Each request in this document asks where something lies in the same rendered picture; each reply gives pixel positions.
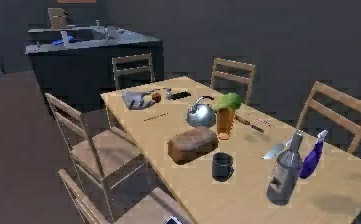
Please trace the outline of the silver kettle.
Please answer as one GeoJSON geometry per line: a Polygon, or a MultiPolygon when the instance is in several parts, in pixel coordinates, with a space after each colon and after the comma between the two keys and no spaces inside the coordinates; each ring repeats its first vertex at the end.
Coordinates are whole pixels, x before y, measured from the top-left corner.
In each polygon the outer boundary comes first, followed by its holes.
{"type": "Polygon", "coordinates": [[[210,128],[216,124],[215,110],[209,104],[202,103],[203,99],[213,100],[213,97],[201,96],[188,109],[186,121],[191,127],[205,126],[210,128]]]}

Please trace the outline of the black flat remote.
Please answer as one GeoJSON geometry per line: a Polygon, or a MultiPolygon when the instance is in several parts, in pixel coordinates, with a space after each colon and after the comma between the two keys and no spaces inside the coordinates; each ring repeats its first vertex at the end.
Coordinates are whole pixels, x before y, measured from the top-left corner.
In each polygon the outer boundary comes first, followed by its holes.
{"type": "Polygon", "coordinates": [[[183,92],[178,92],[178,93],[172,94],[170,99],[178,100],[178,99],[186,98],[189,96],[191,96],[191,93],[189,93],[187,91],[183,91],[183,92]]]}

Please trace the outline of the grey wine bottle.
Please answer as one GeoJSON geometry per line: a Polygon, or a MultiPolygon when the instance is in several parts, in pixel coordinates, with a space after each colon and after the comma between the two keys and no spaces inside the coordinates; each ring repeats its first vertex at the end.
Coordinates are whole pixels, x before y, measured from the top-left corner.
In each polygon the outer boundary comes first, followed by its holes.
{"type": "Polygon", "coordinates": [[[297,130],[289,147],[276,158],[267,189],[267,197],[273,204],[289,203],[302,170],[303,162],[299,152],[302,140],[303,133],[297,130]]]}

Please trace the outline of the brown bread loaf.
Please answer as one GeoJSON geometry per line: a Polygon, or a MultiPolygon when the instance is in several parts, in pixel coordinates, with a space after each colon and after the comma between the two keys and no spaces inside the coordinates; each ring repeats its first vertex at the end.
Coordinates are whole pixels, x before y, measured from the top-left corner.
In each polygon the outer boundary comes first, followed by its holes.
{"type": "Polygon", "coordinates": [[[183,165],[214,151],[218,144],[214,131],[199,126],[171,138],[167,143],[168,155],[176,164],[183,165]]]}

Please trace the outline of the light wooden dining table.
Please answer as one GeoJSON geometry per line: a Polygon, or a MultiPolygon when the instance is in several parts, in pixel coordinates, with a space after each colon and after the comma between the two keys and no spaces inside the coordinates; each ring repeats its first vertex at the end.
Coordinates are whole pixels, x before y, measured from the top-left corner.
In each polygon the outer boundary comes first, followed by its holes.
{"type": "Polygon", "coordinates": [[[196,224],[351,224],[361,211],[361,159],[330,144],[325,145],[314,175],[297,183],[290,202],[285,206],[271,203],[267,187],[274,163],[263,156],[295,130],[246,105],[239,108],[238,115],[264,133],[236,123],[231,137],[220,142],[219,151],[234,160],[234,173],[227,181],[213,179],[211,155],[185,165],[175,164],[168,156],[167,143],[189,130],[188,108],[200,96],[219,94],[188,77],[154,86],[160,91],[188,91],[191,96],[176,101],[163,99],[144,110],[129,110],[119,91],[105,93],[102,98],[196,224]],[[143,121],[166,112],[166,116],[143,121]]]}

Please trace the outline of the blue cloth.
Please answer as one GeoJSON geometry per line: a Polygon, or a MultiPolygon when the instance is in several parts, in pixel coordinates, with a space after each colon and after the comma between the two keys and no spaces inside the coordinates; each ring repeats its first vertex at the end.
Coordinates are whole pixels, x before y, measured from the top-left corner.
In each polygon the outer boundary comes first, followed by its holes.
{"type": "MultiPolygon", "coordinates": [[[[74,42],[74,38],[73,36],[68,36],[68,41],[69,43],[73,43],[74,42]]],[[[55,40],[55,41],[52,41],[52,45],[53,46],[57,46],[57,45],[61,45],[64,43],[64,40],[63,39],[60,39],[60,40],[55,40]]]]}

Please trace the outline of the purple spray bottle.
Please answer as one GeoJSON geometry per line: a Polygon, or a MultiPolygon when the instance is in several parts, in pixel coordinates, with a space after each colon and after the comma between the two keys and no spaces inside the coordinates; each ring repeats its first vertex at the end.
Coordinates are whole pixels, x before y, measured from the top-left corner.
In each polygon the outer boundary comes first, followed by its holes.
{"type": "Polygon", "coordinates": [[[317,135],[317,141],[313,149],[309,152],[309,154],[305,157],[303,161],[303,167],[300,172],[301,179],[307,179],[315,171],[322,155],[324,140],[327,134],[328,131],[323,130],[317,135]]]}

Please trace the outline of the orange pot green plant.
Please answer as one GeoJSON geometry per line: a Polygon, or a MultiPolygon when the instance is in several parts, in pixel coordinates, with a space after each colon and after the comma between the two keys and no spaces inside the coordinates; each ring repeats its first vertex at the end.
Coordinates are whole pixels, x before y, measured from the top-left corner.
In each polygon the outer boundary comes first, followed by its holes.
{"type": "Polygon", "coordinates": [[[228,140],[233,127],[235,111],[241,107],[242,98],[236,93],[222,95],[214,105],[217,113],[217,137],[228,140]]]}

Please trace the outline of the orange framed picture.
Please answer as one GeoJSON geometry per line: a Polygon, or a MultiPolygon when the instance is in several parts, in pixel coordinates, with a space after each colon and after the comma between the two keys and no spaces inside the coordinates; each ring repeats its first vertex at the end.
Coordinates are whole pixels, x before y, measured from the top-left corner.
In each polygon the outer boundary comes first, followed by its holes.
{"type": "Polygon", "coordinates": [[[95,4],[97,0],[56,0],[59,4],[95,4]]]}

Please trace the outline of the brown handled knife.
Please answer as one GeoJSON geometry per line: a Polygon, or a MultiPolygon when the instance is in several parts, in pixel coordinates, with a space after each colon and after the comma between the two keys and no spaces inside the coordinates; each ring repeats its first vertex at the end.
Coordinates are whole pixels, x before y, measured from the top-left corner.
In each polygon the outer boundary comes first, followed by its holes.
{"type": "Polygon", "coordinates": [[[264,130],[263,129],[261,129],[260,127],[258,127],[258,126],[255,126],[254,124],[252,124],[250,121],[248,121],[248,120],[246,120],[246,119],[244,119],[244,118],[242,118],[242,117],[240,117],[240,116],[238,116],[238,115],[236,115],[235,114],[235,119],[238,121],[238,122],[240,122],[240,123],[242,123],[242,124],[244,124],[244,125],[247,125],[247,126],[250,126],[252,129],[254,129],[254,130],[256,130],[256,131],[259,131],[259,132],[261,132],[261,133],[264,133],[264,130]]]}

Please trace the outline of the brown pencil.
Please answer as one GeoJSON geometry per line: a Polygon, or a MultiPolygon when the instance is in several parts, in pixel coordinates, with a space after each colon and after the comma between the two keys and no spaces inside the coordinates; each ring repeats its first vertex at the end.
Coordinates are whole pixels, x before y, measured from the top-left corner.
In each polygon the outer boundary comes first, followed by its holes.
{"type": "Polygon", "coordinates": [[[155,116],[153,116],[153,117],[146,118],[146,119],[144,119],[143,121],[144,121],[144,122],[146,122],[146,121],[151,121],[151,120],[154,120],[154,119],[157,119],[157,118],[166,116],[166,115],[168,115],[168,114],[169,114],[168,112],[162,113],[162,114],[159,114],[159,115],[155,115],[155,116]]]}

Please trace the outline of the dark kitchen counter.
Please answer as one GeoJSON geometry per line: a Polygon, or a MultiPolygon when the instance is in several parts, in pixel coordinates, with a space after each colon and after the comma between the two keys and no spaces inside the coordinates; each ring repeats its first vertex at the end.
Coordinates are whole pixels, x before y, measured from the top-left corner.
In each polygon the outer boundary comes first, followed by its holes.
{"type": "Polygon", "coordinates": [[[67,31],[74,42],[53,46],[62,39],[53,29],[31,29],[30,44],[25,49],[36,80],[43,93],[50,93],[82,109],[98,106],[100,94],[113,90],[112,59],[140,54],[152,55],[155,78],[164,76],[163,41],[108,26],[109,39],[104,28],[75,27],[67,31]]]}

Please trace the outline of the brown paper bag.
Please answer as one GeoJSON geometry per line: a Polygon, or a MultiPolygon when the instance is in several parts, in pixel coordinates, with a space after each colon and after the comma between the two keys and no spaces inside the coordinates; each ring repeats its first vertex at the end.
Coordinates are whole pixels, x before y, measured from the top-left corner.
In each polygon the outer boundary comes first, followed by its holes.
{"type": "Polygon", "coordinates": [[[63,29],[67,27],[67,16],[62,8],[49,8],[48,15],[52,29],[63,29]]]}

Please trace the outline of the silver kitchen knife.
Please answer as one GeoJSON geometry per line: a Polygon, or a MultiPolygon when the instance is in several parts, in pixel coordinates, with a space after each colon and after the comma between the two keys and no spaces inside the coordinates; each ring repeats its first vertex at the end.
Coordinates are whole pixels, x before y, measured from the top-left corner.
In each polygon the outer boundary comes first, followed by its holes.
{"type": "Polygon", "coordinates": [[[264,156],[263,159],[269,160],[276,157],[281,153],[285,148],[287,148],[292,142],[292,139],[289,139],[283,144],[275,144],[264,156]]]}

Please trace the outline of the black mug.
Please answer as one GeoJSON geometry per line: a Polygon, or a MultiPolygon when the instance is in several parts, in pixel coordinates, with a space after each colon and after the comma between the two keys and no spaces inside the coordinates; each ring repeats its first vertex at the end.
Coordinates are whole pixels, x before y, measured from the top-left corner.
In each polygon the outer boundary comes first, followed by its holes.
{"type": "Polygon", "coordinates": [[[212,159],[212,177],[219,182],[228,180],[234,172],[233,157],[225,152],[217,152],[212,159]]]}

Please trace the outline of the wooden slatted chair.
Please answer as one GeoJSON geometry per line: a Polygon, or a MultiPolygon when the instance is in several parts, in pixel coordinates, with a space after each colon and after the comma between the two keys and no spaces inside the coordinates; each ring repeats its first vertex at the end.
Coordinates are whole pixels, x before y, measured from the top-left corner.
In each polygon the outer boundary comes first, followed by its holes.
{"type": "Polygon", "coordinates": [[[248,105],[251,102],[252,90],[253,90],[253,81],[256,74],[256,66],[254,64],[238,62],[234,60],[215,58],[212,66],[212,76],[210,87],[215,88],[216,79],[221,78],[229,81],[234,81],[237,83],[245,84],[247,86],[247,92],[245,97],[245,104],[248,105]],[[235,68],[249,73],[248,77],[241,77],[235,74],[228,72],[223,72],[218,69],[219,66],[225,66],[229,68],[235,68]]]}
{"type": "Polygon", "coordinates": [[[80,185],[84,174],[103,192],[111,220],[111,191],[146,164],[132,137],[109,127],[91,135],[84,114],[50,93],[45,98],[60,133],[67,145],[69,157],[80,185]]]}
{"type": "Polygon", "coordinates": [[[347,95],[346,93],[343,93],[319,81],[316,81],[310,91],[310,94],[308,95],[308,98],[303,106],[302,111],[300,112],[299,119],[296,124],[296,129],[301,128],[303,124],[303,119],[306,113],[308,112],[308,109],[312,108],[315,111],[322,114],[323,116],[325,116],[326,118],[330,119],[331,121],[334,121],[339,126],[345,128],[347,131],[354,134],[354,138],[347,149],[348,153],[353,154],[361,142],[361,124],[358,125],[354,123],[353,121],[347,119],[346,117],[340,115],[339,113],[333,111],[332,109],[327,108],[323,104],[316,101],[314,99],[314,96],[317,93],[321,93],[361,113],[361,100],[353,96],[347,95]]]}
{"type": "Polygon", "coordinates": [[[112,59],[112,67],[113,67],[114,85],[115,85],[116,89],[120,88],[120,82],[119,82],[120,76],[148,72],[150,74],[150,82],[155,81],[155,73],[154,73],[154,69],[153,69],[152,55],[150,53],[113,58],[112,59]],[[124,68],[124,69],[120,68],[120,66],[122,64],[142,62],[142,61],[146,61],[147,64],[141,65],[141,66],[135,66],[135,67],[131,67],[131,68],[124,68]]]}
{"type": "Polygon", "coordinates": [[[109,222],[64,169],[58,174],[84,224],[189,224],[177,201],[159,187],[109,222]]]}

